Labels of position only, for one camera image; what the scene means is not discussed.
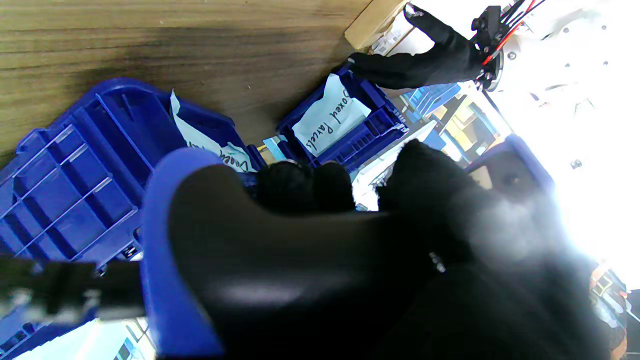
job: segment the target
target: blue plastic crate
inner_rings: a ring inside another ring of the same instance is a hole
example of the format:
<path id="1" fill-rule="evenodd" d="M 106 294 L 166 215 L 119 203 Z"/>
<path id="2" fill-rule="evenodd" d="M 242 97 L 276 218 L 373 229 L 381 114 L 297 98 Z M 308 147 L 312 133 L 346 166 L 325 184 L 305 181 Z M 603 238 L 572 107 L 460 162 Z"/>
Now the blue plastic crate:
<path id="1" fill-rule="evenodd" d="M 451 100 L 461 90 L 458 84 L 431 85 L 417 88 L 402 96 L 415 109 L 416 120 L 429 115 Z"/>
<path id="2" fill-rule="evenodd" d="M 182 99 L 180 105 L 187 123 L 244 149 L 254 169 L 266 166 L 230 118 Z M 133 79 L 97 85 L 49 128 L 30 132 L 0 171 L 0 250 L 40 264 L 92 261 L 102 268 L 130 259 L 142 250 L 139 210 L 147 179 L 164 155 L 185 146 L 169 93 Z M 0 320 L 0 359 L 69 330 L 35 337 L 41 326 L 25 323 L 22 311 Z M 38 341 L 29 342 L 32 337 Z"/>
<path id="3" fill-rule="evenodd" d="M 276 127 L 276 132 L 287 139 L 279 142 L 278 147 L 287 158 L 308 163 L 311 167 L 336 161 L 348 172 L 352 172 L 386 146 L 400 139 L 409 129 L 404 124 L 402 115 L 377 86 L 354 77 L 346 67 L 340 68 L 336 74 L 340 76 L 340 81 L 349 95 L 371 109 L 371 114 L 347 135 L 315 157 L 298 141 L 292 127 L 302 119 L 314 102 L 322 99 L 322 85 Z"/>

